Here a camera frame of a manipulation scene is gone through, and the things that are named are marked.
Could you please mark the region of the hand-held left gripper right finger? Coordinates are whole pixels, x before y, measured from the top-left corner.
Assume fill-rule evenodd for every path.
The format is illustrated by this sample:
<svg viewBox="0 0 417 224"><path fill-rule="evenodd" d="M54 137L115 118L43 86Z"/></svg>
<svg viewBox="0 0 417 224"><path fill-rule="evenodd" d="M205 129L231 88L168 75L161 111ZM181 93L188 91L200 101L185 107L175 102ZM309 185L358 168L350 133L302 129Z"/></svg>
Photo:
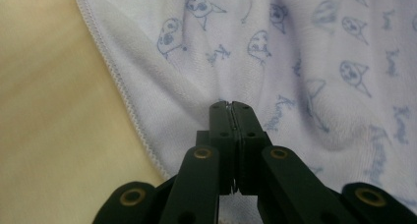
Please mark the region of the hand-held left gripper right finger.
<svg viewBox="0 0 417 224"><path fill-rule="evenodd" d="M234 101L232 116L237 133L236 185L242 195L255 196L261 185L262 150L270 140L249 105Z"/></svg>

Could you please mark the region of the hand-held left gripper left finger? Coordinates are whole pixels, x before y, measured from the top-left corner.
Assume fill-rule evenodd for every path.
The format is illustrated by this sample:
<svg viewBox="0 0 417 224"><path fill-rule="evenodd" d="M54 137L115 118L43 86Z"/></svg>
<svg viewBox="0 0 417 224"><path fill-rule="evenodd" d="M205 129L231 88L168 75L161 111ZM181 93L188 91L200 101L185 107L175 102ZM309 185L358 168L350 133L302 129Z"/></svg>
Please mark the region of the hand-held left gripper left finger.
<svg viewBox="0 0 417 224"><path fill-rule="evenodd" d="M219 192L234 192L235 139L231 111L226 101L214 103L209 108L209 129L197 131L197 145L211 146L219 152Z"/></svg>

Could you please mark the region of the white printed cloth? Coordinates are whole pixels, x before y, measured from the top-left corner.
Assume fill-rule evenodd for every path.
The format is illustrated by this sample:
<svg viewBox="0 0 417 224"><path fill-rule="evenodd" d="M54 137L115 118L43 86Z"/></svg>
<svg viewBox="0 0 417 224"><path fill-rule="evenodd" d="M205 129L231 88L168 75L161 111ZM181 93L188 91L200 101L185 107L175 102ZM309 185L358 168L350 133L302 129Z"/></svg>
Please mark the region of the white printed cloth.
<svg viewBox="0 0 417 224"><path fill-rule="evenodd" d="M250 105L328 187L417 213L417 0L76 0L152 163Z"/></svg>

